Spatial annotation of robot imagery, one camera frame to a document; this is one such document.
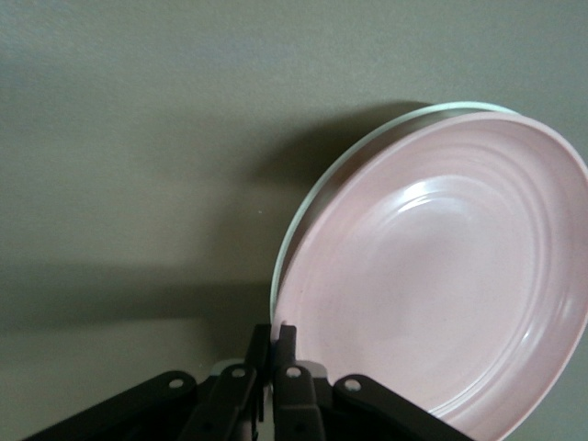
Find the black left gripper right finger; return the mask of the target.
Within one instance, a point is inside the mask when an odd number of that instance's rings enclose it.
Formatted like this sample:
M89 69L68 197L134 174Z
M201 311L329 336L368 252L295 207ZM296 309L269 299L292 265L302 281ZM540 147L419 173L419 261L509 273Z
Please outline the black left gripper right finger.
M350 374L330 383L320 364L296 358L297 329L275 341L275 441L465 441L458 429L374 379Z

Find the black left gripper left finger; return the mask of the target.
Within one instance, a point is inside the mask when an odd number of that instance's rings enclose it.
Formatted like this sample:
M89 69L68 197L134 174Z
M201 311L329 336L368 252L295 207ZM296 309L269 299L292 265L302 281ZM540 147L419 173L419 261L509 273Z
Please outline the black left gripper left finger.
M244 359L220 362L201 383L167 371L22 441L254 441L270 333L270 324L257 324Z

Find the pink plate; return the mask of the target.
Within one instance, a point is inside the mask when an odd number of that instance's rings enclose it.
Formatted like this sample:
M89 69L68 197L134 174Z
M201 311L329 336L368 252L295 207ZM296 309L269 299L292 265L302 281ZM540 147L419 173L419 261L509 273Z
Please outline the pink plate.
M396 119L306 197L270 304L330 380L369 376L475 441L503 441L588 323L588 167L515 113Z

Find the beige plate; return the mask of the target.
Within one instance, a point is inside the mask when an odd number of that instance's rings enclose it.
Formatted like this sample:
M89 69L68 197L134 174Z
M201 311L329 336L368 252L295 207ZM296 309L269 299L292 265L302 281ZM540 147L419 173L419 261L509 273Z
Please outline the beige plate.
M302 202L281 245L272 318L318 334L406 334L500 312L525 288L519 208L461 101L400 116L353 145Z

